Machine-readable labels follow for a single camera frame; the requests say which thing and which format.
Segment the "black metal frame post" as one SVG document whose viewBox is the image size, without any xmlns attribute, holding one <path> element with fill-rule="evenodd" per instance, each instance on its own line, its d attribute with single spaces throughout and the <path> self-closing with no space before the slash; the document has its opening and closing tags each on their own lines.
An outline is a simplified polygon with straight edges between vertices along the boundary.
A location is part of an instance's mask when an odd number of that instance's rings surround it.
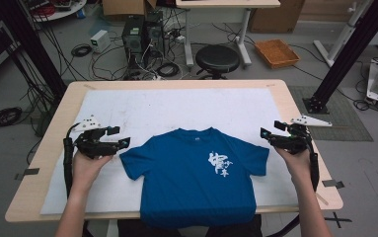
<svg viewBox="0 0 378 237">
<path fill-rule="evenodd" d="M 378 33 L 378 0 L 371 0 L 356 29 L 342 47 L 335 63 L 330 67 L 316 92 L 305 99 L 305 106 L 309 113 L 319 114 L 326 110 L 326 104 L 334 91 L 338 88 L 344 76 L 356 62 L 363 50 Z"/>
<path fill-rule="evenodd" d="M 0 14 L 43 77 L 54 100 L 60 101 L 67 86 L 49 58 L 19 0 L 0 0 Z"/>
</svg>

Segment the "person's left hand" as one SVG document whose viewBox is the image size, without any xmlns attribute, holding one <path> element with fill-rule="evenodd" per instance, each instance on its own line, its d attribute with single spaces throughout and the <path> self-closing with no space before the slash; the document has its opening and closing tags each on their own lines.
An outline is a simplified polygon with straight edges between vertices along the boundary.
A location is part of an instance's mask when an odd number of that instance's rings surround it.
<svg viewBox="0 0 378 237">
<path fill-rule="evenodd" d="M 112 156 L 101 156 L 91 159 L 77 151 L 73 159 L 73 184 L 71 193 L 86 195 L 97 179 L 102 168 L 113 159 Z"/>
</svg>

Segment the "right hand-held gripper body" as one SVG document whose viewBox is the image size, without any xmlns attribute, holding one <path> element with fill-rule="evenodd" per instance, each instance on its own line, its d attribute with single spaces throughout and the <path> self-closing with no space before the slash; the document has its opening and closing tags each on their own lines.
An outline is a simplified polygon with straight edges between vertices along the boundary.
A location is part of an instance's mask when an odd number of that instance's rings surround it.
<svg viewBox="0 0 378 237">
<path fill-rule="evenodd" d="M 269 144 L 284 149 L 290 154 L 297 154 L 312 147 L 312 137 L 308 129 L 309 126 L 331 127 L 333 124 L 318 118 L 301 115 L 299 118 L 291 120 L 288 136 L 276 135 L 275 141 Z"/>
</svg>

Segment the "blue t-shirt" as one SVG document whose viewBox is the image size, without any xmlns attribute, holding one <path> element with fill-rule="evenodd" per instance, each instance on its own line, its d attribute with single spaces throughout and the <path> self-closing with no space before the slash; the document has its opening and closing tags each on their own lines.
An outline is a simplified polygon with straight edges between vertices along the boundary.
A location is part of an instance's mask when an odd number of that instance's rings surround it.
<svg viewBox="0 0 378 237">
<path fill-rule="evenodd" d="M 141 220 L 153 227 L 222 226 L 256 213 L 252 177 L 269 150 L 213 127 L 176 129 L 120 155 L 128 178 L 143 178 Z"/>
</svg>

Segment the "white desk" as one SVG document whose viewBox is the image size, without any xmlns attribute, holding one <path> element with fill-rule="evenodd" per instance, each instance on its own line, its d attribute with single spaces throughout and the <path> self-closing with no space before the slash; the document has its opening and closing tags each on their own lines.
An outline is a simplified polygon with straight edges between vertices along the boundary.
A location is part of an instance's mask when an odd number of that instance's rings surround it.
<svg viewBox="0 0 378 237">
<path fill-rule="evenodd" d="M 185 11 L 184 50 L 186 66 L 193 67 L 190 42 L 191 23 L 241 23 L 241 31 L 235 37 L 235 45 L 244 66 L 252 64 L 244 43 L 250 15 L 253 9 L 278 8 L 279 0 L 176 0 L 178 8 Z"/>
</svg>

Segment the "person's right hand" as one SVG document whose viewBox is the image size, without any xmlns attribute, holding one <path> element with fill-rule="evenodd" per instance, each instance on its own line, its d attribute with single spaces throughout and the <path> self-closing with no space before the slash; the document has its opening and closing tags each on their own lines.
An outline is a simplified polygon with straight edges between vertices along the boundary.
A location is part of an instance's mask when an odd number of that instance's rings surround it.
<svg viewBox="0 0 378 237">
<path fill-rule="evenodd" d="M 295 186 L 312 185 L 310 152 L 308 150 L 297 154 L 290 154 L 281 148 L 276 148 L 275 151 L 284 160 Z"/>
</svg>

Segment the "black round stool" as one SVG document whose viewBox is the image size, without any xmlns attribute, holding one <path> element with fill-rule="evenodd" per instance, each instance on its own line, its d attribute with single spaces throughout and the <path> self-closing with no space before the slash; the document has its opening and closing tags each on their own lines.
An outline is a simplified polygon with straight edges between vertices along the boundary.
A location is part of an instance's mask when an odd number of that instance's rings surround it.
<svg viewBox="0 0 378 237">
<path fill-rule="evenodd" d="M 200 67 L 196 74 L 206 71 L 200 77 L 204 79 L 225 79 L 225 74 L 235 71 L 240 65 L 238 53 L 224 45 L 207 45 L 195 55 L 195 62 Z"/>
</svg>

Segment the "person's dark trousers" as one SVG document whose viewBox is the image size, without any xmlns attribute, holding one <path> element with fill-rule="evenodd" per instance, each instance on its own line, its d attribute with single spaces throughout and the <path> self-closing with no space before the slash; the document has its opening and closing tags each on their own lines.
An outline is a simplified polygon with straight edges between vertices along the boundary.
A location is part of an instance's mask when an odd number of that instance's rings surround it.
<svg viewBox="0 0 378 237">
<path fill-rule="evenodd" d="M 264 237 L 262 218 L 255 215 L 246 223 L 209 227 L 204 237 Z M 118 237 L 183 237 L 178 229 L 149 227 L 139 219 L 124 219 L 117 222 Z"/>
</svg>

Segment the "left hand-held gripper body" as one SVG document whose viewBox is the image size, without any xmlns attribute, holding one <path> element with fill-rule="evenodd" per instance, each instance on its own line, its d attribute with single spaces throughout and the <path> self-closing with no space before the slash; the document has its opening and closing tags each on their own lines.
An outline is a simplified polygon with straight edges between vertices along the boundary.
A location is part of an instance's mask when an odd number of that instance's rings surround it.
<svg viewBox="0 0 378 237">
<path fill-rule="evenodd" d="M 90 158 L 115 155 L 112 145 L 114 142 L 101 141 L 104 128 L 93 115 L 82 119 L 72 128 L 73 132 L 79 132 L 74 141 L 78 150 Z"/>
</svg>

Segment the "white metal stand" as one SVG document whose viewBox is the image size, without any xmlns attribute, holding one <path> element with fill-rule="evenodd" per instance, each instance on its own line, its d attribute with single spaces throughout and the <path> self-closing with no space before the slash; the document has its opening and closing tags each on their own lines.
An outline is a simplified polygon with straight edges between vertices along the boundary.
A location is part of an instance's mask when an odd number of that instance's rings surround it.
<svg viewBox="0 0 378 237">
<path fill-rule="evenodd" d="M 356 29 L 357 23 L 362 19 L 363 13 L 367 10 L 370 3 L 371 0 L 353 0 L 351 6 L 347 10 L 348 13 L 351 13 L 351 16 L 346 22 L 345 26 L 342 28 L 342 31 L 340 32 L 340 35 L 336 39 L 335 43 L 329 50 L 326 50 L 326 48 L 319 40 L 313 41 L 313 45 L 319 51 L 329 67 L 332 67 L 334 65 L 335 60 L 340 53 L 340 50 L 353 34 L 354 30 Z"/>
</svg>

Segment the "round white table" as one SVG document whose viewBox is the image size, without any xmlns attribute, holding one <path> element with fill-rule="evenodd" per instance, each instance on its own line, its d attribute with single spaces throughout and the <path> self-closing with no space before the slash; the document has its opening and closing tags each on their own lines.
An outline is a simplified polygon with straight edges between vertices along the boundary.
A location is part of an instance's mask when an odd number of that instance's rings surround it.
<svg viewBox="0 0 378 237">
<path fill-rule="evenodd" d="M 83 9 L 87 0 L 21 0 L 35 22 L 58 20 Z"/>
</svg>

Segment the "grey tape strip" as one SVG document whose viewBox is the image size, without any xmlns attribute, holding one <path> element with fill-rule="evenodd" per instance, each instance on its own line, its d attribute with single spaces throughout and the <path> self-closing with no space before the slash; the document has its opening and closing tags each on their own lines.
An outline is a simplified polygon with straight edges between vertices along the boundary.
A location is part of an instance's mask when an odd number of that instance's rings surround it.
<svg viewBox="0 0 378 237">
<path fill-rule="evenodd" d="M 344 183 L 342 181 L 336 181 L 336 180 L 325 180 L 322 181 L 322 184 L 324 187 L 335 187 L 336 189 L 342 189 L 344 188 Z"/>
<path fill-rule="evenodd" d="M 25 176 L 37 175 L 38 172 L 39 172 L 39 168 L 25 169 L 23 173 L 16 174 L 15 180 L 22 181 Z"/>
</svg>

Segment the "grey floor mat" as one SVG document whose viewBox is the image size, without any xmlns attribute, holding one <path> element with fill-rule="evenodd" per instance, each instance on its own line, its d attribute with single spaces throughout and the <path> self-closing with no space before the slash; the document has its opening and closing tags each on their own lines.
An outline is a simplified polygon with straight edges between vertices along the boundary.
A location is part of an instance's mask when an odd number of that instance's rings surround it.
<svg viewBox="0 0 378 237">
<path fill-rule="evenodd" d="M 339 92 L 331 96 L 324 112 L 311 114 L 307 111 L 304 100 L 313 95 L 316 87 L 289 86 L 288 89 L 302 115 L 332 124 L 331 127 L 311 126 L 310 132 L 315 140 L 369 142 L 373 140 L 349 101 Z"/>
</svg>

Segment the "white table mat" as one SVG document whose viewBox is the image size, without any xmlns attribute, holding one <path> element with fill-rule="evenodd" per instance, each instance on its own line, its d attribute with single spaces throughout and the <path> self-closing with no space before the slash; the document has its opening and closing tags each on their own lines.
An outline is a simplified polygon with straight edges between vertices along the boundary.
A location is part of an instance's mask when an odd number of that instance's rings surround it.
<svg viewBox="0 0 378 237">
<path fill-rule="evenodd" d="M 96 124 L 120 126 L 120 133 L 102 141 L 131 137 L 129 148 L 153 135 L 177 128 L 209 127 L 270 149 L 266 175 L 252 176 L 257 206 L 297 206 L 297 198 L 282 158 L 260 138 L 260 128 L 287 134 L 273 127 L 282 118 L 282 102 L 269 88 L 90 90 L 82 100 L 74 123 L 96 119 Z M 61 153 L 40 214 L 60 214 L 66 204 Z M 117 156 L 103 169 L 92 187 L 87 212 L 138 211 L 143 177 L 131 181 Z"/>
</svg>

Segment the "white power supply box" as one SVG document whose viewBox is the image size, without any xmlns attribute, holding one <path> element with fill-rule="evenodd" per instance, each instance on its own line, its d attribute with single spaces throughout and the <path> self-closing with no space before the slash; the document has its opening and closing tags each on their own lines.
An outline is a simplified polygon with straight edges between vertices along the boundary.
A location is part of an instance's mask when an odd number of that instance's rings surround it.
<svg viewBox="0 0 378 237">
<path fill-rule="evenodd" d="M 90 38 L 93 51 L 101 53 L 111 45 L 109 33 L 105 30 L 99 30 L 95 35 Z"/>
</svg>

